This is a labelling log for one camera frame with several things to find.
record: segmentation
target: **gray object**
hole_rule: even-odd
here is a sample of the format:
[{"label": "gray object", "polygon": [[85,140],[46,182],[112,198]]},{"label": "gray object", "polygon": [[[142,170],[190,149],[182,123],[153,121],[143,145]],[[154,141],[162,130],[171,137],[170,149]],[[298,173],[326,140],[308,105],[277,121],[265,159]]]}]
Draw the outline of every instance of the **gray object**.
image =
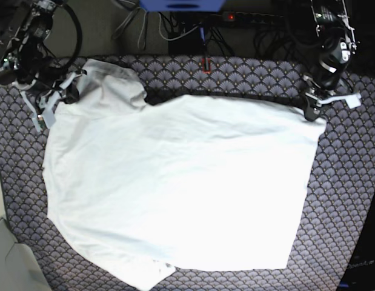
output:
[{"label": "gray object", "polygon": [[0,220],[0,291],[51,291],[32,250]]},{"label": "gray object", "polygon": [[[152,104],[183,93],[302,103],[299,91],[304,86],[304,68],[289,62],[212,58],[212,73],[207,75],[199,56],[110,56],[101,60],[135,70]],[[78,61],[79,66],[84,63],[85,59]],[[375,78],[344,77],[361,93],[362,105],[350,110],[338,101],[324,113],[327,129],[320,137],[287,268],[211,273],[178,270],[155,290],[336,289],[375,189]],[[29,115],[17,90],[0,89],[0,173],[13,233],[32,248],[53,290],[133,290],[79,256],[46,218],[42,162],[47,133],[38,135]]]}]

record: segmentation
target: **red clip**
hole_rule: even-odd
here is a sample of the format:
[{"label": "red clip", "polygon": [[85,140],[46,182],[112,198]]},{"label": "red clip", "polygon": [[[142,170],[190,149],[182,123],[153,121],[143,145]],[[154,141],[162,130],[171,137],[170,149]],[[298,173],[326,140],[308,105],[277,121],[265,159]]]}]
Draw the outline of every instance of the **red clip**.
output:
[{"label": "red clip", "polygon": [[211,73],[211,59],[210,58],[203,58],[202,59],[202,69],[204,73],[210,74]]}]

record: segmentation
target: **white t-shirt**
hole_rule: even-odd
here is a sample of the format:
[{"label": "white t-shirt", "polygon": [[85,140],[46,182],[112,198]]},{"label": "white t-shirt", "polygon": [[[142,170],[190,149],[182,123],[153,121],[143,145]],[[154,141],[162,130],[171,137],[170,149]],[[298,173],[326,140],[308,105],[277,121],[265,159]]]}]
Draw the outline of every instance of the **white t-shirt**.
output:
[{"label": "white t-shirt", "polygon": [[133,71],[84,69],[43,172],[48,217],[75,251],[141,290],[174,266],[286,267],[324,120],[236,98],[150,106]]}]

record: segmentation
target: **patterned carpet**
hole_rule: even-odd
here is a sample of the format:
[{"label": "patterned carpet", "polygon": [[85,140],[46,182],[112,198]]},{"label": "patterned carpet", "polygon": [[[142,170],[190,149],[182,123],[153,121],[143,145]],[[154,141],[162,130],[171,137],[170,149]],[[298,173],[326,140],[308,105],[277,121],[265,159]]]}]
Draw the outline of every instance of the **patterned carpet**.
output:
[{"label": "patterned carpet", "polygon": [[[151,104],[183,93],[255,97],[291,105],[302,102],[299,90],[304,85],[304,68],[289,62],[213,58],[212,73],[207,75],[199,57],[98,59],[135,70]],[[77,65],[84,62],[79,59]],[[336,102],[325,112],[327,130],[320,137],[287,268],[211,273],[178,270],[155,290],[336,289],[375,189],[375,78],[354,74],[347,78],[360,90],[363,106],[349,110],[343,102]],[[133,290],[79,256],[47,219],[42,179],[47,132],[37,134],[29,116],[17,90],[0,89],[0,174],[13,233],[32,248],[53,290]]]}]

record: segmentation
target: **blue device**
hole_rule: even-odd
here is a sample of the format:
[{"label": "blue device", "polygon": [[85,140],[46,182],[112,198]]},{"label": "blue device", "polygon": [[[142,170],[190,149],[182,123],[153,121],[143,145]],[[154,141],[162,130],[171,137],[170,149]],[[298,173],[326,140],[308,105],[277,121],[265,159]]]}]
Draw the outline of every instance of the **blue device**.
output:
[{"label": "blue device", "polygon": [[148,11],[218,12],[225,0],[141,0]]}]

